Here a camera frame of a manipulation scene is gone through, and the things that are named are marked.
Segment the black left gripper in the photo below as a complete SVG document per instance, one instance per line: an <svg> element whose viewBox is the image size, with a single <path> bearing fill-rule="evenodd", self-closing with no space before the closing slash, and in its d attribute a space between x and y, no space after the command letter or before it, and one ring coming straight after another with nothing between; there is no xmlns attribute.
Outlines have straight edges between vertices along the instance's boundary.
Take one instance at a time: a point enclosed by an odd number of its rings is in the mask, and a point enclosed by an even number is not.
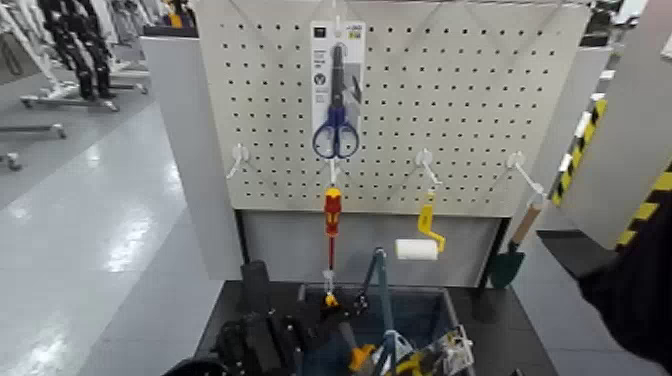
<svg viewBox="0 0 672 376"><path fill-rule="evenodd" d="M368 296L358 294L352 303L353 312L361 316L369 309ZM342 323L348 323L351 312L321 304L295 303L282 316L282 338L293 364L300 364L305 353L327 342L330 334Z"/></svg>

